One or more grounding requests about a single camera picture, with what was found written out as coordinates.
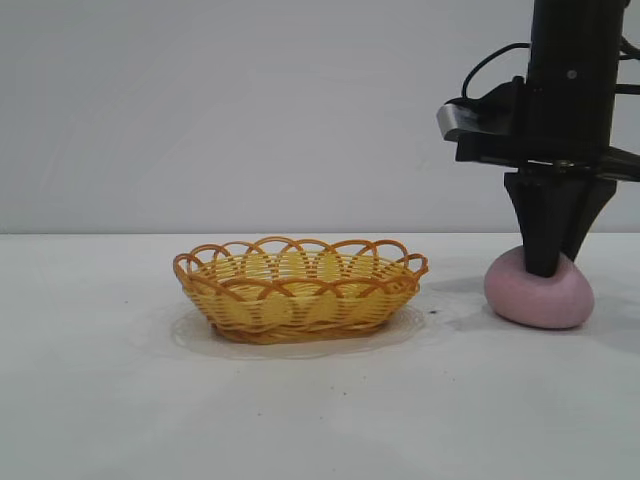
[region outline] pink foam object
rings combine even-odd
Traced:
[[[522,247],[493,262],[484,288],[498,315],[538,328],[577,327],[591,316],[595,303],[589,282],[565,255],[561,255],[556,274],[542,278],[525,270]]]

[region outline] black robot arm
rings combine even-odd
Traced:
[[[640,157],[610,146],[621,59],[640,59],[622,37],[629,0],[536,0],[527,78],[438,112],[456,160],[513,167],[513,201],[527,271],[550,277],[560,252],[576,258],[618,180],[640,180]]]

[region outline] white wall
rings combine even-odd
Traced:
[[[502,170],[455,164],[434,116],[528,40],[532,6],[0,0],[0,229],[513,230]],[[640,5],[626,23],[640,42]],[[619,103],[615,143],[640,152],[640,101]],[[598,228],[640,230],[638,203],[623,185]]]

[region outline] yellow basket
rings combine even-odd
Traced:
[[[238,246],[246,251],[233,254]],[[400,258],[382,258],[380,247],[394,247]],[[356,252],[341,253],[347,248]],[[412,261],[420,262],[415,271]],[[173,269],[218,333],[257,344],[371,334],[418,293],[429,270],[423,255],[393,240],[329,245],[284,237],[202,245],[178,255]]]

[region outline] white tabletop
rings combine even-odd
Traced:
[[[432,272],[389,331],[212,338],[174,255],[251,235],[0,237],[0,478],[612,480],[640,472],[640,235],[592,235],[590,323],[485,306],[516,235],[394,238]]]

